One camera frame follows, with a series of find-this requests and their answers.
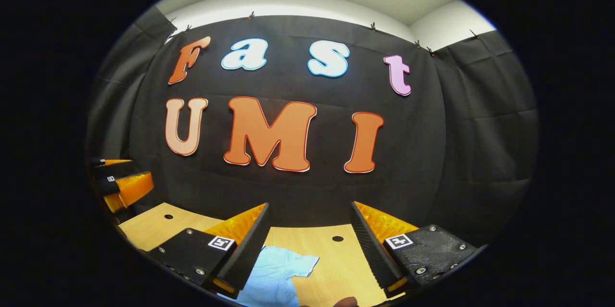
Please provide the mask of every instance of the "wooden table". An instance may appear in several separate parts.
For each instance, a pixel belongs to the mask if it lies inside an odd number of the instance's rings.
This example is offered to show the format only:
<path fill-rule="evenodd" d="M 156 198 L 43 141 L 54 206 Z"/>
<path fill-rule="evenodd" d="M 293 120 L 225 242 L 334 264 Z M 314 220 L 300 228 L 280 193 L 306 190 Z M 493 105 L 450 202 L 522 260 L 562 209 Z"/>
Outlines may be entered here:
<path fill-rule="evenodd" d="M 166 219 L 165 215 L 172 215 L 173 219 Z M 152 250 L 185 228 L 204 231 L 221 221 L 163 203 L 119 226 L 134 246 Z M 334 236 L 344 240 L 333 241 Z M 320 257 L 308 278 L 292 278 L 301 305 L 332 307 L 348 296 L 355 296 L 358 305 L 364 307 L 389 300 L 371 274 L 350 224 L 316 228 L 271 227 L 265 245 Z"/>

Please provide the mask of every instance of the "cloth on table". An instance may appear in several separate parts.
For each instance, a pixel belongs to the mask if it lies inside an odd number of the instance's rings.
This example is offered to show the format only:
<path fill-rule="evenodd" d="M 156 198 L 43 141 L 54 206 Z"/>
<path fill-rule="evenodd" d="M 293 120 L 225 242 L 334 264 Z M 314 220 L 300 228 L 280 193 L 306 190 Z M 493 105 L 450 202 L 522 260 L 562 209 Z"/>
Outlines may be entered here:
<path fill-rule="evenodd" d="M 246 286 L 233 300 L 248 307 L 299 307 L 293 276 L 309 277 L 319 257 L 263 246 Z"/>

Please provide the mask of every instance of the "black cloth wall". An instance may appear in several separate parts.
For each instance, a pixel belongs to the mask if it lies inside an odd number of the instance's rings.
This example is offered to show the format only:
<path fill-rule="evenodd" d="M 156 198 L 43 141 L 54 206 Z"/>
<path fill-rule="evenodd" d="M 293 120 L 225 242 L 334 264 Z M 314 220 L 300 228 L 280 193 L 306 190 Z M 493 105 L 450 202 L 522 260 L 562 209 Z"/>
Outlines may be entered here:
<path fill-rule="evenodd" d="M 86 152 L 94 157 L 126 158 L 136 93 L 149 64 L 175 31 L 155 6 L 141 15 L 108 53 L 92 82 Z"/>
<path fill-rule="evenodd" d="M 446 149 L 428 213 L 477 246 L 514 214 L 534 171 L 538 113 L 517 56 L 498 31 L 435 51 Z"/>
<path fill-rule="evenodd" d="M 169 202 L 226 219 L 270 202 L 273 226 L 327 226 L 348 223 L 349 203 L 358 200 L 417 226 L 439 224 L 479 246 L 514 213 L 527 188 L 538 145 L 536 111 L 523 68 L 497 31 L 431 57 L 401 38 L 323 18 L 227 20 L 179 33 L 160 47 L 171 26 L 158 23 L 156 51 L 110 55 L 123 56 L 114 59 L 121 69 L 122 58 L 130 66 L 132 56 L 156 54 L 140 64 L 147 64 L 147 72 L 134 73 L 132 87 L 102 87 L 108 67 L 94 85 L 97 106 L 88 144 L 106 158 L 130 158 L 152 171 L 155 187 L 142 206 Z M 180 49 L 206 36 L 211 43 L 186 79 L 169 85 Z M 267 63 L 254 71 L 223 69 L 220 62 L 232 44 L 246 38 L 267 40 Z M 344 75 L 309 72 L 309 47 L 317 40 L 348 46 Z M 391 88 L 382 61 L 390 55 L 400 55 L 410 67 L 408 97 Z M 308 172 L 272 167 L 277 148 L 263 167 L 254 160 L 247 166 L 224 162 L 233 125 L 228 101 L 237 96 L 258 99 L 270 125 L 290 101 L 316 106 L 307 137 Z M 180 156 L 165 141 L 165 103 L 180 98 L 187 104 L 195 97 L 209 101 L 200 142 L 193 155 Z M 382 116 L 384 125 L 376 138 L 376 169 L 349 174 L 343 165 L 352 153 L 351 116 L 358 111 Z M 187 137 L 188 116 L 184 106 L 180 138 Z M 252 156 L 249 146 L 247 153 Z"/>

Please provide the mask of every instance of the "orange letter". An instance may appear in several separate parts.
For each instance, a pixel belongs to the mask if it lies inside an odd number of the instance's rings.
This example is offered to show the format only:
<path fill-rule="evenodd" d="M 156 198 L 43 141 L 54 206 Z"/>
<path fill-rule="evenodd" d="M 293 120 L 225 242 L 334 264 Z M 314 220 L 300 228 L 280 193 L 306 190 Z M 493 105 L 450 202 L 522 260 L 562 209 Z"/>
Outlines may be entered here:
<path fill-rule="evenodd" d="M 205 37 L 192 44 L 188 44 L 180 50 L 180 59 L 175 66 L 175 71 L 169 79 L 169 85 L 182 81 L 186 78 L 186 67 L 191 68 L 198 57 L 200 49 L 204 49 L 211 42 L 211 38 Z"/>
<path fill-rule="evenodd" d="M 229 101 L 233 109 L 233 132 L 231 148 L 224 154 L 227 163 L 248 165 L 246 139 L 250 143 L 254 158 L 260 166 L 265 165 L 278 143 L 280 151 L 272 161 L 281 171 L 305 172 L 309 170 L 306 160 L 306 140 L 316 106 L 292 101 L 286 104 L 273 125 L 269 126 L 260 103 L 252 97 L 235 97 Z"/>
<path fill-rule="evenodd" d="M 384 119 L 371 112 L 355 112 L 352 121 L 357 125 L 354 137 L 354 148 L 350 160 L 344 165 L 344 170 L 350 173 L 366 173 L 373 171 L 376 164 L 371 160 L 376 145 L 378 128 L 384 124 Z"/>
<path fill-rule="evenodd" d="M 200 115 L 207 107 L 207 99 L 193 98 L 188 102 L 190 108 L 190 125 L 188 129 L 188 139 L 182 141 L 177 136 L 177 123 L 180 119 L 180 110 L 184 107 L 182 99 L 169 99 L 167 101 L 167 124 L 165 126 L 165 136 L 167 145 L 176 154 L 190 156 L 198 147 L 198 137 L 200 136 Z"/>

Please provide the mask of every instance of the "white letter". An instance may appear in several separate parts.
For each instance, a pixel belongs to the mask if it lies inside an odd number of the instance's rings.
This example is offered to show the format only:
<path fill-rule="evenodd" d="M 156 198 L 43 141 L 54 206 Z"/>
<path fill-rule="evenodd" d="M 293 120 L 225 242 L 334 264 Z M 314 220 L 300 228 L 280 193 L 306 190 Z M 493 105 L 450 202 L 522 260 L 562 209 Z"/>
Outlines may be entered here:
<path fill-rule="evenodd" d="M 314 75 L 339 77 L 348 70 L 345 58 L 350 56 L 350 51 L 344 44 L 319 40 L 309 47 L 309 53 L 316 58 L 307 62 Z"/>
<path fill-rule="evenodd" d="M 267 46 L 267 41 L 261 38 L 250 38 L 236 42 L 231 46 L 233 52 L 228 53 L 222 59 L 222 68 L 244 68 L 249 71 L 261 68 L 267 63 L 267 60 L 264 59 Z"/>

